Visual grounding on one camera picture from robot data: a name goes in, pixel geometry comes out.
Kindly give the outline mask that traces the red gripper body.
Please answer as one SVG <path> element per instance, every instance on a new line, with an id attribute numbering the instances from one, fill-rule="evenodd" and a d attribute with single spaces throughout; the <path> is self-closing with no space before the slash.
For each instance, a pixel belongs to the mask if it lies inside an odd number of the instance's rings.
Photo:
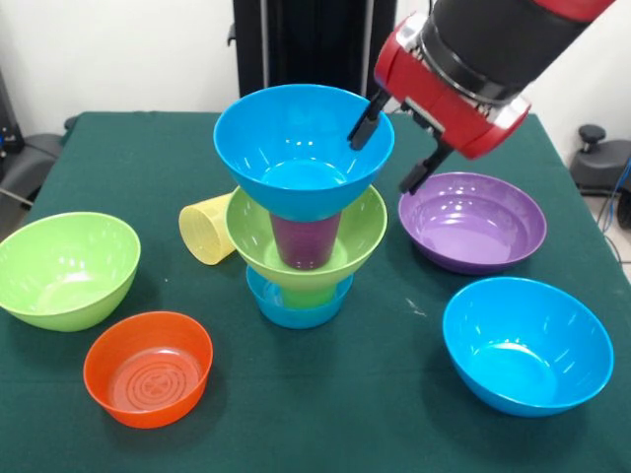
<path id="1" fill-rule="evenodd" d="M 422 42 L 428 15 L 415 12 L 388 36 L 375 65 L 377 83 L 391 97 L 440 133 L 443 142 L 468 159 L 504 142 L 526 119 L 530 103 L 516 96 L 505 104 L 472 98 L 441 77 Z"/>

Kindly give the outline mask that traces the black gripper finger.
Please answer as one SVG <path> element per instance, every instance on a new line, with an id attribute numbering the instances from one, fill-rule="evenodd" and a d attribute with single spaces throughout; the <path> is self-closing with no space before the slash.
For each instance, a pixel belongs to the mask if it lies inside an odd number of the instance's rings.
<path id="1" fill-rule="evenodd" d="M 378 90 L 350 131 L 347 140 L 354 151 L 361 151 L 371 139 L 379 126 L 380 113 L 388 102 L 390 95 Z"/>
<path id="2" fill-rule="evenodd" d="M 417 163 L 398 185 L 400 193 L 415 194 L 419 187 L 438 169 L 454 149 L 443 141 L 437 142 L 437 148 L 424 160 Z"/>

